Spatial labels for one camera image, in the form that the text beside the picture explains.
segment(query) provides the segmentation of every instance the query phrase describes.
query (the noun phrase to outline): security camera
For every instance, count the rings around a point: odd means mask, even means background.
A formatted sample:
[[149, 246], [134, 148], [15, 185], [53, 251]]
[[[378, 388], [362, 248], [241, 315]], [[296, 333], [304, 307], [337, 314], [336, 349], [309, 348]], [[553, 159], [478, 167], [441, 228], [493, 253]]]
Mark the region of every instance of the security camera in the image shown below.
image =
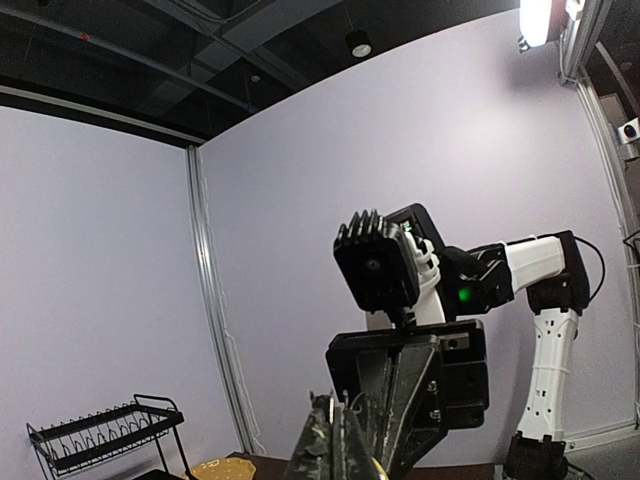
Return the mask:
[[622, 145], [640, 140], [640, 123], [637, 118], [618, 128], [618, 138]]

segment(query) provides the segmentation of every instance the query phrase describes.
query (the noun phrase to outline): green indicator light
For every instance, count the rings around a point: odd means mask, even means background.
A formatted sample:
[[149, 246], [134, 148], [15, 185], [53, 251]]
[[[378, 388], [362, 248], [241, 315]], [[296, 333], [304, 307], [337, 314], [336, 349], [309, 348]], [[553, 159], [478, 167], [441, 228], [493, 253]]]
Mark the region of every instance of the green indicator light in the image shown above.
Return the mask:
[[458, 290], [458, 299], [460, 303], [469, 303], [471, 301], [471, 297], [473, 297], [473, 290], [471, 287], [462, 287]]

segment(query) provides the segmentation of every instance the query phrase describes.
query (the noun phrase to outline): black dish rack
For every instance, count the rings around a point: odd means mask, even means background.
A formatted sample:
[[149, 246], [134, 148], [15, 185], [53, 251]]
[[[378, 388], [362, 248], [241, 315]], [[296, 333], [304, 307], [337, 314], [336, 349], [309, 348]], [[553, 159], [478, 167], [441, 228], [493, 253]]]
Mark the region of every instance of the black dish rack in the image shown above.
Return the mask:
[[[141, 400], [162, 404], [164, 407], [141, 403]], [[197, 480], [189, 471], [177, 425], [184, 422], [182, 412], [170, 398], [136, 394], [133, 401], [120, 407], [106, 409], [95, 415], [79, 417], [69, 423], [36, 430], [27, 423], [29, 440], [36, 451], [45, 479], [45, 465], [55, 479], [85, 469], [110, 458], [130, 452], [147, 443], [155, 442], [164, 472], [156, 470], [139, 478], [175, 479], [169, 474], [167, 462], [158, 439], [173, 431], [185, 474]]]

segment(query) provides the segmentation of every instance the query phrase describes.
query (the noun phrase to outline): ceiling light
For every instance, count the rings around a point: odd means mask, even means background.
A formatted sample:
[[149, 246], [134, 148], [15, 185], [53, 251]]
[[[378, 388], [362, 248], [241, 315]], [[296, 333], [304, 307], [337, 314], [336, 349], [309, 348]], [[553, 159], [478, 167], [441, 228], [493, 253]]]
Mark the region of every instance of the ceiling light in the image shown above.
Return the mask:
[[520, 0], [520, 31], [529, 47], [560, 37], [566, 24], [566, 0]]
[[371, 40], [364, 30], [349, 32], [344, 40], [349, 52], [356, 58], [363, 58], [371, 53]]

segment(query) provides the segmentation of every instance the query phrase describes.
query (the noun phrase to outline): ceiling beam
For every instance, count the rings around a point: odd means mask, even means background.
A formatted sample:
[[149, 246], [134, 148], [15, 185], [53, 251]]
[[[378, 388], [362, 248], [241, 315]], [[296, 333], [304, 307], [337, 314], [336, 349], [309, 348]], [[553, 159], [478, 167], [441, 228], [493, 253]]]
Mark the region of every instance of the ceiling beam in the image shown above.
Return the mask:
[[[216, 19], [219, 17], [202, 4], [195, 6], [197, 0], [181, 0], [183, 3], [188, 1], [199, 12], [206, 12], [204, 16], [211, 18], [211, 21], [193, 15], [193, 9], [177, 7], [175, 0], [145, 1], [208, 37], [206, 44], [197, 49], [191, 68], [185, 63], [178, 69], [180, 72], [190, 70], [194, 80], [207, 82], [215, 76], [214, 72], [224, 70], [242, 57], [291, 90], [298, 91], [312, 82], [262, 45], [341, 0], [262, 0], [230, 20]], [[163, 81], [137, 110], [161, 116], [192, 91], [186, 85], [177, 85], [171, 80]]]

